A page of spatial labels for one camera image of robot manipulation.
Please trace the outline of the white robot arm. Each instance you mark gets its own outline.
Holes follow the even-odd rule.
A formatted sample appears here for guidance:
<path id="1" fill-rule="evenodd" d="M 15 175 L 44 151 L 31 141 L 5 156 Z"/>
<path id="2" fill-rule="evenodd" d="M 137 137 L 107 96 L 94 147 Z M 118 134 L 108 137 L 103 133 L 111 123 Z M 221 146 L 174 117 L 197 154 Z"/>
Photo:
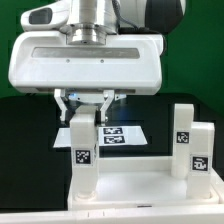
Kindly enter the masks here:
<path id="1" fill-rule="evenodd" d="M 181 22 L 186 0 L 55 0 L 21 15 L 23 33 L 9 64 L 11 85 L 24 93 L 55 94 L 99 105 L 161 88 L 165 35 Z"/>

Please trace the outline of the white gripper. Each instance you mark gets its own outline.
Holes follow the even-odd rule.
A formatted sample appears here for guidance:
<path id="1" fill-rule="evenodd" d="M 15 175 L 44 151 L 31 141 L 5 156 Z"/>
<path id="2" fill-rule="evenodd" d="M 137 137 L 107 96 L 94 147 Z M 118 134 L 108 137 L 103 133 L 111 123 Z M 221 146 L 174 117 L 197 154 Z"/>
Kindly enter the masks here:
<path id="1" fill-rule="evenodd" d="M 162 84 L 161 35 L 109 35 L 104 45 L 69 45 L 58 31 L 21 34 L 11 53 L 8 78 L 23 93 L 54 91 L 54 99 L 65 123 L 68 94 L 103 92 L 101 121 L 115 92 L 153 95 Z"/>

